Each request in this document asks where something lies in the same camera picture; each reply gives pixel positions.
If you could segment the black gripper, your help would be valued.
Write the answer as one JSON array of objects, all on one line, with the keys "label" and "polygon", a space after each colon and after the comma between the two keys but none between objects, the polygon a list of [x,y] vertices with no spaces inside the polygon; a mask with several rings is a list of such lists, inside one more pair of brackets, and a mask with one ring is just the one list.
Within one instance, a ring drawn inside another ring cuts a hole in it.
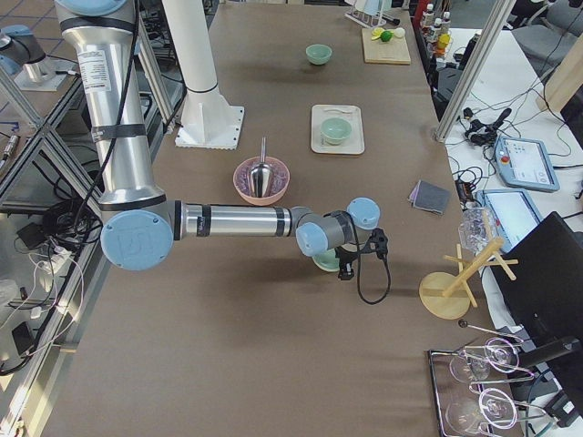
[{"label": "black gripper", "polygon": [[353,262],[359,255],[374,253],[384,263],[388,262],[388,237],[380,228],[372,231],[370,237],[361,248],[348,250],[344,247],[335,248],[335,257],[339,260],[338,279],[351,280],[354,277]]}]

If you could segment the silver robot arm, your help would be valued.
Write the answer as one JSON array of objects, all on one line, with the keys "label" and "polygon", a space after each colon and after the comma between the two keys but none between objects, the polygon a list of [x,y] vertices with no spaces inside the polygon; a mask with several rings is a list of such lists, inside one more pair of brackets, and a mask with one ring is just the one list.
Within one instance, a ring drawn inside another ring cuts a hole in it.
[{"label": "silver robot arm", "polygon": [[[186,95],[175,144],[181,151],[231,151],[245,111],[220,92],[202,4],[163,5]],[[126,270],[151,269],[187,236],[293,237],[315,257],[333,251],[340,279],[350,279],[361,258],[388,259],[379,206],[356,198],[325,215],[306,207],[253,207],[170,200],[154,179],[147,130],[138,109],[134,67],[139,6],[135,1],[59,1],[62,36],[75,48],[97,147],[104,190],[98,207],[100,246]]]},{"label": "silver robot arm", "polygon": [[56,92],[56,68],[26,25],[1,28],[1,67],[25,91]]}]

